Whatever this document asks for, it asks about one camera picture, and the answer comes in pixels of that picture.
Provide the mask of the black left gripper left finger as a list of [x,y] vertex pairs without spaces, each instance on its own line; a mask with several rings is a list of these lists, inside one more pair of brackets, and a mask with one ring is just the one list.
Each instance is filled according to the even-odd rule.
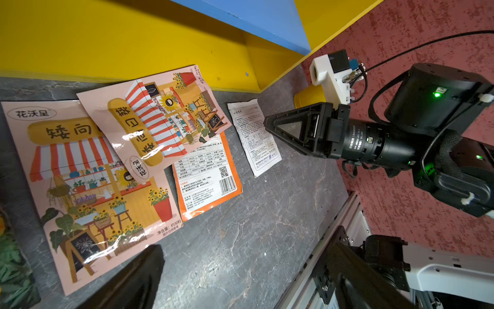
[[152,308],[165,260],[160,245],[150,245],[79,308]]

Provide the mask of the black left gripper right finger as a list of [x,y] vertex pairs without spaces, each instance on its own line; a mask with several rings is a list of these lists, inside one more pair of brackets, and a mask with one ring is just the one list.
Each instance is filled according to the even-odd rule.
[[416,307],[341,243],[329,246],[328,270],[339,308]]

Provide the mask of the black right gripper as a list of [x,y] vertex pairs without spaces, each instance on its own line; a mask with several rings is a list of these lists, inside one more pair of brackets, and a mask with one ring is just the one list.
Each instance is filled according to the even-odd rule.
[[320,102],[265,118],[267,132],[298,153],[318,158],[341,158],[350,105]]

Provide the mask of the white seed bag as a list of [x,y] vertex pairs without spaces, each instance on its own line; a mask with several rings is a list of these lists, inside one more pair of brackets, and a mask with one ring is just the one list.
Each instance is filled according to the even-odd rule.
[[227,104],[233,124],[255,177],[282,160],[272,134],[264,126],[264,114],[257,99]]

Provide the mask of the marigold seed bag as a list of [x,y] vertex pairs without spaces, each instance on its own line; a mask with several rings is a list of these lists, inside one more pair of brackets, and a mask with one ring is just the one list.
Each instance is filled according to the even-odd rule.
[[32,269],[1,213],[1,308],[32,308],[41,301]]

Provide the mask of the orange bordered seed bag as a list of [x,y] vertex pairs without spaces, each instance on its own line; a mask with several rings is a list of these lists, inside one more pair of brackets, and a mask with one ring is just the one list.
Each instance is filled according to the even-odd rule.
[[189,221],[243,193],[224,133],[185,155],[174,163],[172,169],[183,221]]

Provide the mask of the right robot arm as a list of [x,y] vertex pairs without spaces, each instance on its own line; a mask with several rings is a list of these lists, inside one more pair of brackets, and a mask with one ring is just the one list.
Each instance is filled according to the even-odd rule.
[[[315,58],[314,85],[323,102],[267,117],[267,132],[310,157],[341,160],[366,170],[382,168],[392,178],[412,171],[416,188],[479,218],[493,213],[493,147],[463,133],[493,104],[493,84],[482,75],[432,63],[417,63],[387,88],[397,92],[380,118],[351,118],[351,91],[367,78],[352,70],[345,51]],[[438,294],[493,302],[493,260],[439,251],[399,237],[370,235],[353,246],[338,226],[316,252],[281,303],[304,296],[311,308],[441,308]]]

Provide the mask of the yellow wooden shelf unit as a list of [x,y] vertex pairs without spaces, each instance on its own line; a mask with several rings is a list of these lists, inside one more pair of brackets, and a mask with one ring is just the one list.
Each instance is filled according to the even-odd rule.
[[377,1],[2,1],[1,75],[118,82],[198,65],[259,93]]

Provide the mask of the yellow pen holder cup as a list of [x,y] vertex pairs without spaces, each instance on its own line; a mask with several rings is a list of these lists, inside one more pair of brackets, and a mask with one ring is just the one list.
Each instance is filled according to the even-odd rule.
[[311,85],[294,96],[294,106],[296,109],[325,101],[324,90],[320,85]]

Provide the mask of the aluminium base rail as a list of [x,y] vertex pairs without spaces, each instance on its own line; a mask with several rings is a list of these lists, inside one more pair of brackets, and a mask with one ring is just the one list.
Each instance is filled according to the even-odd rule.
[[359,247],[370,234],[360,198],[353,191],[275,307],[337,308],[334,284],[328,278],[329,245],[336,240]]

